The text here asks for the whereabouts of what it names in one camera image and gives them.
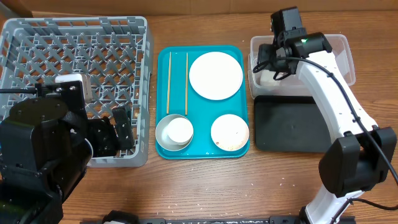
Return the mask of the small pink-white plate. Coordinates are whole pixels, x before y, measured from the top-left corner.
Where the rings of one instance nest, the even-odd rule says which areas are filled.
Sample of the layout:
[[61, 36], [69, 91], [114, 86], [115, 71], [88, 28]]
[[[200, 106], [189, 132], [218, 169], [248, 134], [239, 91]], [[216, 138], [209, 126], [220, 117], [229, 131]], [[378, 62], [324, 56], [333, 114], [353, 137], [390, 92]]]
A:
[[235, 114], [224, 114], [211, 125], [211, 139], [221, 150], [233, 152], [249, 141], [249, 128], [245, 120]]

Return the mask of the grey bowl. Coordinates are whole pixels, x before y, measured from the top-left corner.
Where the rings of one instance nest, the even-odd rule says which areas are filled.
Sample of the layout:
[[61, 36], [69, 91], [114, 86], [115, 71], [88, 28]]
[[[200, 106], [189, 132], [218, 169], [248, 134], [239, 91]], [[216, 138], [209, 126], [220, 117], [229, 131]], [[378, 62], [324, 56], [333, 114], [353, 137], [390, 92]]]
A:
[[178, 118], [178, 117], [184, 117], [184, 116], [182, 116], [180, 114], [167, 115], [164, 118], [162, 118], [156, 126], [156, 129], [155, 129], [156, 141], [166, 151], [172, 151], [172, 152], [181, 151], [181, 150], [185, 149], [193, 139], [193, 137], [192, 137], [191, 140], [184, 145], [175, 144], [170, 140], [170, 138], [167, 135], [167, 126], [171, 122], [171, 120]]

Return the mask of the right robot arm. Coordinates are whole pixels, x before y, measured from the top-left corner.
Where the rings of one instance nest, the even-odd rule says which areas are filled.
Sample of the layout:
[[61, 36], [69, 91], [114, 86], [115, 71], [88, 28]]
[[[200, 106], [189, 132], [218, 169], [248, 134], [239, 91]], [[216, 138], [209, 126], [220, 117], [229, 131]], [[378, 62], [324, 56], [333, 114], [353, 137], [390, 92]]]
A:
[[260, 44], [252, 72], [274, 72], [280, 81], [295, 75], [311, 93], [326, 122], [331, 146], [318, 170], [322, 186], [304, 206], [296, 223], [339, 223], [344, 211], [361, 202], [381, 210], [397, 210], [361, 196], [397, 178], [391, 164], [397, 144], [392, 128], [380, 128], [358, 103], [340, 70], [333, 48], [321, 32], [280, 31], [270, 44]]

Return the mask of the wooden chopstick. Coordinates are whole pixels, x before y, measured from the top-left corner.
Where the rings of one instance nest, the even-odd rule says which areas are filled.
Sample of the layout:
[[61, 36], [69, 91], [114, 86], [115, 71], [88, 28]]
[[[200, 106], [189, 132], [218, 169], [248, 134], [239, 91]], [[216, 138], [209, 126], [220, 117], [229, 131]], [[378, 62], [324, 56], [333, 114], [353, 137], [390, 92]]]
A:
[[188, 81], [189, 81], [189, 59], [188, 53], [186, 53], [185, 61], [185, 115], [188, 114]]
[[167, 79], [167, 107], [166, 113], [170, 113], [170, 84], [171, 84], [171, 70], [172, 70], [172, 52], [169, 52], [169, 69]]

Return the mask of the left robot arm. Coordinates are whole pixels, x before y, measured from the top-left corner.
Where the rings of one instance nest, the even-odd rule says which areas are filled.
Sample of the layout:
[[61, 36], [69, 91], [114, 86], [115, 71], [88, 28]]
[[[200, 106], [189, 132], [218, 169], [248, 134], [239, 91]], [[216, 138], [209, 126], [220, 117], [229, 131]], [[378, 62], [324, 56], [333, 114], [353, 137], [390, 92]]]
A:
[[14, 105], [1, 122], [1, 223], [58, 223], [90, 159], [133, 146], [127, 109], [113, 114], [88, 119], [83, 101], [61, 97]]

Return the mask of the large white plate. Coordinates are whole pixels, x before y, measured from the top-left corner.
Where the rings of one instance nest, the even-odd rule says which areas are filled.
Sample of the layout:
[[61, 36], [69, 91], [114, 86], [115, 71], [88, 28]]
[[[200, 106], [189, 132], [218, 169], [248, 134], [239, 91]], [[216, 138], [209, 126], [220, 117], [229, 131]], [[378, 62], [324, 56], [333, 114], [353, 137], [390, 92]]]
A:
[[243, 83], [239, 62], [224, 52], [208, 52], [199, 56], [189, 70], [192, 88], [208, 100], [225, 100], [233, 96]]

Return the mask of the clear white wrapper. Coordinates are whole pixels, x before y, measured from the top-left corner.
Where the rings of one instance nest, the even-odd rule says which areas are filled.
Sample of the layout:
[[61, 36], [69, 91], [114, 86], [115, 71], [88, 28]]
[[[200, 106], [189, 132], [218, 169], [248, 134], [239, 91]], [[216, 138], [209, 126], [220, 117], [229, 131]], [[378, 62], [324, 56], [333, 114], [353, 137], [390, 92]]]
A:
[[274, 80], [275, 74], [276, 72], [263, 70], [259, 80], [260, 86], [280, 86], [280, 80]]

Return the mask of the white cup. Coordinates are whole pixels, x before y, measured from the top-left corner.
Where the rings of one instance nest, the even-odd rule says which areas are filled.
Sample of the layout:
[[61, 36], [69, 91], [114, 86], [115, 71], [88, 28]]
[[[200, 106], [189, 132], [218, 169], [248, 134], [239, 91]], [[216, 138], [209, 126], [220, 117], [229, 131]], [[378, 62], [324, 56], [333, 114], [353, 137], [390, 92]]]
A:
[[173, 143], [184, 145], [193, 137], [193, 125], [187, 118], [175, 118], [167, 126], [167, 135]]

